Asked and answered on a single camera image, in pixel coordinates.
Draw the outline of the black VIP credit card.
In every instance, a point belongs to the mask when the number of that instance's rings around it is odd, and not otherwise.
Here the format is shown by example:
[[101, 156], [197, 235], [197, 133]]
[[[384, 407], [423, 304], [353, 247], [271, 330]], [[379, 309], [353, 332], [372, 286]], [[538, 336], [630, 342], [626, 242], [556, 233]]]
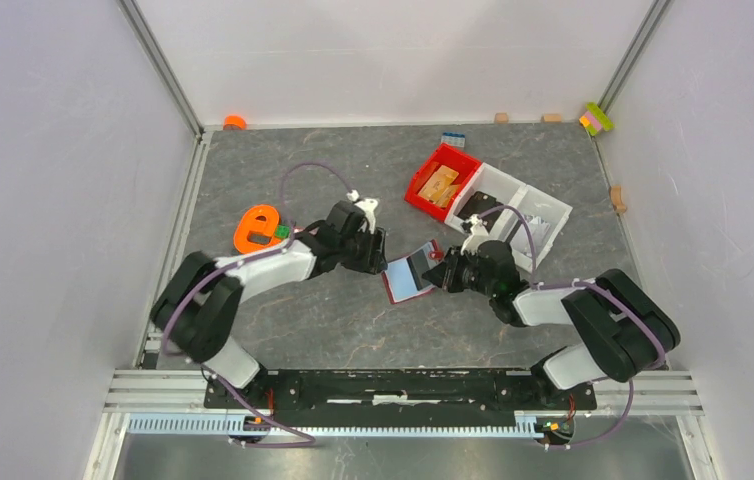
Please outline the black VIP credit card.
[[428, 290], [432, 284], [422, 278], [422, 274], [438, 264], [429, 252], [417, 251], [407, 257], [407, 265], [410, 270], [413, 286], [417, 292]]

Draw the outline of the red leather card holder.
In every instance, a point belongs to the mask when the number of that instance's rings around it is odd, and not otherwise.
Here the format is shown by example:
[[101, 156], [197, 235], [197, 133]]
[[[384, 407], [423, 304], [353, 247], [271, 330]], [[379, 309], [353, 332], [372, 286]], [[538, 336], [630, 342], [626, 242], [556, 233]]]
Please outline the red leather card holder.
[[399, 304], [432, 292], [435, 286], [423, 274], [436, 267], [442, 256], [436, 240], [432, 239], [412, 253], [389, 262], [382, 272], [389, 302]]

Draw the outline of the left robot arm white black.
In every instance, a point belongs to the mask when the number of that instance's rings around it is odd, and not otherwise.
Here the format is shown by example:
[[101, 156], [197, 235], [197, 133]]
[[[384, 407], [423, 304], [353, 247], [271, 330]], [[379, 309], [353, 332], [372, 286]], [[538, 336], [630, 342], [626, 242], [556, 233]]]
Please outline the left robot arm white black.
[[191, 361], [229, 383], [243, 407], [267, 394], [263, 367], [232, 336], [242, 303], [277, 287], [314, 279], [337, 266], [368, 275], [387, 267], [386, 232], [376, 223], [375, 198], [348, 197], [327, 218], [282, 244], [247, 255], [213, 258], [202, 251], [186, 256], [153, 303], [151, 323], [162, 344], [174, 344]]

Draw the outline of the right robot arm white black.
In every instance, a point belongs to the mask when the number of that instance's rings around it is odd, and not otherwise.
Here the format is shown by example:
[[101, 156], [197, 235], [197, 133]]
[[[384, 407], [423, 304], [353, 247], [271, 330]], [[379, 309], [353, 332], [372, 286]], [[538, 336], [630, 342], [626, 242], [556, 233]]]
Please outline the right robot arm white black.
[[531, 369], [531, 396], [544, 408], [559, 406], [572, 388], [590, 381], [628, 382], [664, 364], [681, 342], [670, 317], [617, 268], [591, 280], [533, 286], [521, 277], [511, 248], [488, 240], [474, 252], [448, 249], [422, 277], [448, 293], [484, 295], [506, 325], [575, 328], [578, 343], [547, 355]]

